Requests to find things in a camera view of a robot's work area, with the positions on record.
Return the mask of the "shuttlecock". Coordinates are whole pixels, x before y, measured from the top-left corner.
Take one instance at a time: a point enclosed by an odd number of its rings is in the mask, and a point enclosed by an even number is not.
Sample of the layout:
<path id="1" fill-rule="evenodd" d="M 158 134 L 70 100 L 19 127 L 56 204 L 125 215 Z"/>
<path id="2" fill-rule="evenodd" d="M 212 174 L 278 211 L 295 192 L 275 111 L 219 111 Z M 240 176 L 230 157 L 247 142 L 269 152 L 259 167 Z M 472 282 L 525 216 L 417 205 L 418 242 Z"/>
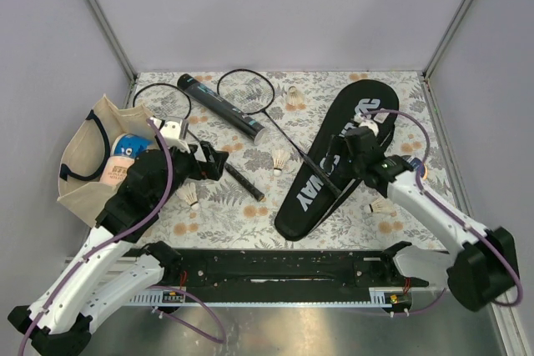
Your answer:
<path id="1" fill-rule="evenodd" d="M 391 214 L 395 212 L 395 208 L 388 199 L 385 198 L 377 198 L 371 203 L 368 203 L 364 206 L 364 211 L 369 214 L 373 213 L 383 213 L 383 214 Z"/>
<path id="2" fill-rule="evenodd" d="M 290 153 L 285 149 L 275 149 L 272 151 L 273 174 L 279 177 L 282 174 L 285 164 L 290 158 Z"/>
<path id="3" fill-rule="evenodd" d="M 185 183 L 177 189 L 176 194 L 182 201 L 186 202 L 192 210 L 200 209 L 195 183 Z"/>
<path id="4" fill-rule="evenodd" d="M 286 102 L 296 107 L 304 102 L 304 94 L 296 86 L 290 86 L 287 90 Z"/>

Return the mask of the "black shuttlecock tube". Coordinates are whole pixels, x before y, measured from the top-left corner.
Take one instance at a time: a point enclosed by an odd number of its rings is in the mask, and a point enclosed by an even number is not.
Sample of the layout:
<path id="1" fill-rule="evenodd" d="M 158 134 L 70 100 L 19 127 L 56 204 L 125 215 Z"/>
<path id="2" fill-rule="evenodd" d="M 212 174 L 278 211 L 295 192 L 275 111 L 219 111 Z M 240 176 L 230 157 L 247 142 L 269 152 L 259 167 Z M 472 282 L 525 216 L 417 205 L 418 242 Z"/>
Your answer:
<path id="1" fill-rule="evenodd" d="M 251 139 L 254 145 L 259 145 L 262 142 L 267 133 L 266 127 L 196 78 L 187 73 L 182 74 L 177 81 L 177 87 L 181 92 Z"/>

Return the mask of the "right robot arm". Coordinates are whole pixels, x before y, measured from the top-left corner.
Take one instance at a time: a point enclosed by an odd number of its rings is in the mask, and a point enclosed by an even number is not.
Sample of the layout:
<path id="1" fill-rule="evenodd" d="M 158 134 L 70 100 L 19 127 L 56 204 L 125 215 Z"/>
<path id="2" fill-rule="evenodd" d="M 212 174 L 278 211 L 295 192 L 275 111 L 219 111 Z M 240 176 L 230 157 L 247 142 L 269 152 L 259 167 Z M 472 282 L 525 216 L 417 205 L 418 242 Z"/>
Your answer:
<path id="1" fill-rule="evenodd" d="M 399 155 L 387 156 L 368 127 L 333 135 L 325 166 L 336 166 L 358 178 L 425 225 L 445 253 L 405 247 L 380 264 L 381 279 L 391 285 L 408 277 L 447 288 L 473 312 L 495 303 L 514 288 L 515 304 L 523 299 L 513 236 L 504 228 L 491 230 L 452 207 L 421 180 L 415 168 Z"/>

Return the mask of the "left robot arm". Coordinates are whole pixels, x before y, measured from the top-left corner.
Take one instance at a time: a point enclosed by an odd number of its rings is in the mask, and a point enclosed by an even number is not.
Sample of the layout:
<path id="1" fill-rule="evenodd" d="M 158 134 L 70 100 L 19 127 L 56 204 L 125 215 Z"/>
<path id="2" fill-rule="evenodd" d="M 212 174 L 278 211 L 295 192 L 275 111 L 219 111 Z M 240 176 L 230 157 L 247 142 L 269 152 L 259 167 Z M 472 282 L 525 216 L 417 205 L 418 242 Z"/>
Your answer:
<path id="1" fill-rule="evenodd" d="M 171 285 L 182 276 L 180 253 L 163 241 L 151 243 L 140 259 L 103 288 L 98 283 L 159 218 L 159 210 L 187 179 L 221 178 L 229 157 L 211 143 L 199 145 L 205 159 L 176 147 L 141 152 L 117 192 L 104 204 L 85 243 L 56 282 L 30 305 L 8 315 L 40 355 L 79 355 L 97 327 L 138 292 Z"/>

